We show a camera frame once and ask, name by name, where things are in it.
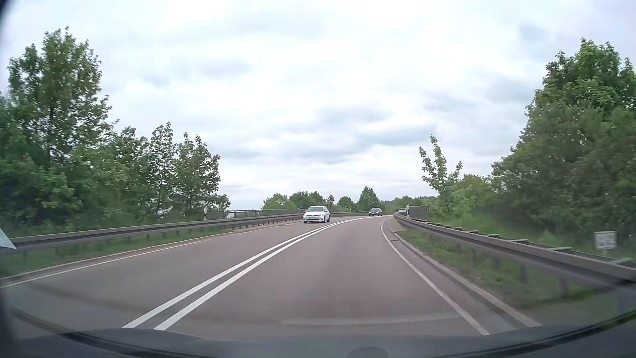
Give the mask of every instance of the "white car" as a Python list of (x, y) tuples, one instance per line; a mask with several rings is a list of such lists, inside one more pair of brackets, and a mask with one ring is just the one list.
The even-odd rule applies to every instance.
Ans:
[(305, 224), (308, 222), (329, 222), (330, 220), (329, 209), (323, 205), (310, 206), (303, 215)]

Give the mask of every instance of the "cloud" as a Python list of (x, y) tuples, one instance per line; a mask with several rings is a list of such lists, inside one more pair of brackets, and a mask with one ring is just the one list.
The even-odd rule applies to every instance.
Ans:
[[(221, 155), (221, 192), (430, 195), (417, 148), (486, 175), (525, 125), (545, 65), (580, 38), (633, 57), (629, 2), (14, 1), (9, 57), (69, 25), (102, 60), (110, 118), (171, 122)], [(7, 72), (0, 80), (6, 85)]]

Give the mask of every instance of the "grass verge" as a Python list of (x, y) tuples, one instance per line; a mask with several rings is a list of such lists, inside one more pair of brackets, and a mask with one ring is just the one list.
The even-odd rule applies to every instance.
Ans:
[(496, 266), (489, 255), (435, 238), (416, 229), (399, 235), (423, 253), (449, 267), (467, 280), (489, 291), (507, 304), (543, 324), (598, 322), (618, 311), (616, 300), (607, 294), (569, 283), (562, 296), (559, 279), (526, 268), (527, 281), (521, 283), (521, 266), (500, 259)]
[(58, 248), (45, 248), (5, 255), (0, 259), (0, 277), (16, 275), (35, 269), (47, 268), (68, 262), (92, 259), (110, 254), (118, 254), (138, 248), (152, 247), (164, 243), (173, 243), (202, 236), (227, 233), (232, 230), (220, 227), (192, 229), (163, 234), (132, 236), (130, 238), (95, 241), (80, 245), (68, 245)]
[[(457, 218), (440, 219), (445, 225), (463, 227), (466, 230), (479, 230), (480, 233), (501, 234), (507, 238), (528, 239), (553, 247), (570, 246), (573, 250), (588, 254), (601, 255), (601, 251), (594, 248), (593, 233), (578, 235), (555, 235), (549, 231), (540, 231), (511, 224), (491, 215), (469, 213)], [(636, 240), (619, 242), (617, 247), (608, 250), (607, 255), (614, 258), (631, 257), (636, 260)]]

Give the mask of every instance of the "road curve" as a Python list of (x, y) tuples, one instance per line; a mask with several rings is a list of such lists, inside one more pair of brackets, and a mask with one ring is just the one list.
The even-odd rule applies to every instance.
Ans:
[[(69, 330), (154, 328), (208, 338), (474, 335), (512, 329), (393, 240), (391, 217), (264, 227), (3, 288)], [(18, 337), (43, 334), (14, 320)]]

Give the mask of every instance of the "car hood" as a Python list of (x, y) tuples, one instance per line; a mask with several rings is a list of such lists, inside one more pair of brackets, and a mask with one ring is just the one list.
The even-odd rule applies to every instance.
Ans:
[[(581, 326), (533, 327), (490, 336), (297, 336), (291, 338), (258, 340), (207, 339), (183, 333), (155, 329), (116, 328), (50, 335), (21, 341), (23, 353), (35, 357), (511, 357), (521, 353), (524, 357), (593, 357), (605, 352), (618, 353), (633, 349), (631, 329), (611, 329), (588, 338), (585, 344), (594, 349), (568, 351), (576, 345), (562, 338)], [(610, 336), (601, 337), (602, 333)], [(546, 355), (552, 348), (566, 350), (559, 355)]]

